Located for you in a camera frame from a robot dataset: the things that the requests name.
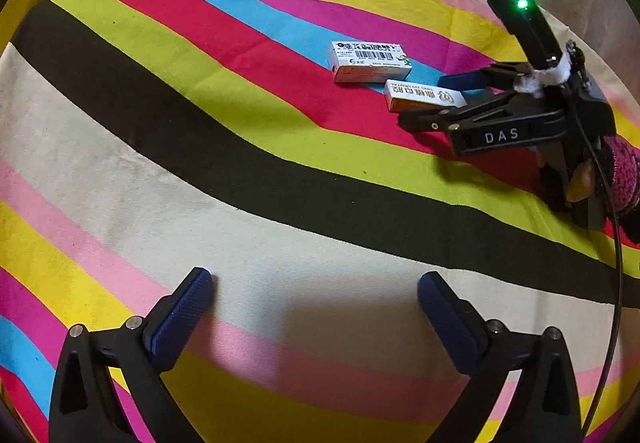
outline red stripe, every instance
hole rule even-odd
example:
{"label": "red stripe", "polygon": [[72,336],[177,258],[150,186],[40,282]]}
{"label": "red stripe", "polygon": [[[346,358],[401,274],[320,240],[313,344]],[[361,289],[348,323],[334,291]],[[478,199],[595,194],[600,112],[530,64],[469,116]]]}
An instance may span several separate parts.
{"label": "red stripe", "polygon": [[[225,68],[280,97],[319,127],[458,160],[446,135],[411,135],[396,124],[381,94],[334,84],[329,70],[291,51],[204,0],[119,0],[186,38]],[[189,9],[188,19],[185,8]],[[529,149],[494,150],[459,162],[538,194],[540,178]],[[607,233],[612,228],[607,225]],[[635,246],[623,236],[625,244]]]}
{"label": "red stripe", "polygon": [[[397,42],[402,44],[402,49],[412,59],[447,74],[478,69],[492,62],[491,58],[479,51],[448,37],[344,4],[318,0],[258,1],[290,16],[358,40]],[[485,3],[473,1],[487,7]]]}
{"label": "red stripe", "polygon": [[15,410],[27,424],[38,443],[48,443],[49,422],[24,384],[14,373],[7,371],[4,367],[0,367],[0,381],[9,394],[9,399]]}

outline metal screw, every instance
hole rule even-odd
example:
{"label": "metal screw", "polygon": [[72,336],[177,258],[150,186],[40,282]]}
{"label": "metal screw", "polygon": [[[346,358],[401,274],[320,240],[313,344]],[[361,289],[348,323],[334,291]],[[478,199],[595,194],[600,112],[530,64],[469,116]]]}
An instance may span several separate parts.
{"label": "metal screw", "polygon": [[82,326],[79,324],[76,324],[75,326],[71,326],[71,329],[69,330],[69,335],[71,335],[73,338],[79,337],[82,334]]}
{"label": "metal screw", "polygon": [[489,331],[496,334],[502,333],[506,329],[505,325],[495,318],[488,320],[486,326],[489,328]]}
{"label": "metal screw", "polygon": [[135,317],[130,317],[127,319],[124,325],[126,325],[127,329],[137,329],[142,326],[142,317],[139,317],[137,315]]}
{"label": "metal screw", "polygon": [[545,329],[545,333],[548,336],[550,336],[553,340],[560,340],[562,338],[562,333],[560,332],[560,330],[553,326],[550,326],[547,329]]}

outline striped fabric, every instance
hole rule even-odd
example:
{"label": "striped fabric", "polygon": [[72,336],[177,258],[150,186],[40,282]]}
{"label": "striped fabric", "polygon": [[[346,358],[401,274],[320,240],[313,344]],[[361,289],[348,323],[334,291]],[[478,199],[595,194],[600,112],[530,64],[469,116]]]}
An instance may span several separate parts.
{"label": "striped fabric", "polygon": [[[442,134],[401,131],[379,87],[332,83],[327,45],[354,39],[402,43],[422,83],[524,58],[483,0],[48,0],[27,16],[0,58],[0,379],[40,443],[66,329],[144,315],[193,266],[219,277],[215,309],[163,378],[207,442],[424,441],[465,385],[415,299],[431,269],[513,330],[561,328],[586,413],[610,225],[552,214],[531,150],[457,160]],[[640,146],[638,105],[577,40]],[[592,443],[640,378],[640,250],[623,241]]]}

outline small cardboard box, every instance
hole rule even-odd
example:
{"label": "small cardboard box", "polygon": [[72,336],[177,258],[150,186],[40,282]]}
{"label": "small cardboard box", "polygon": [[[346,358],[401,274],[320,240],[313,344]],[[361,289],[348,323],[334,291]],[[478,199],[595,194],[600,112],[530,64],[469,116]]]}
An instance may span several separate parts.
{"label": "small cardboard box", "polygon": [[329,47],[329,66],[334,82],[385,82],[404,80],[411,63],[399,44],[339,42]]}
{"label": "small cardboard box", "polygon": [[385,95],[386,105],[392,113],[433,107],[466,106],[465,97],[460,91],[398,80],[386,81]]}

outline white tape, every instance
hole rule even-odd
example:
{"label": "white tape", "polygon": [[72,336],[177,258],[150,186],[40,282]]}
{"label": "white tape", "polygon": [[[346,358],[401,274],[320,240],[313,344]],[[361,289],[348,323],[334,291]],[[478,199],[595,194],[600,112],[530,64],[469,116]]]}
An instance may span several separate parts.
{"label": "white tape", "polygon": [[569,80],[571,59],[564,52],[558,65],[551,69],[535,69],[531,75],[516,78],[513,89],[519,93],[538,93],[544,86],[557,86]]}

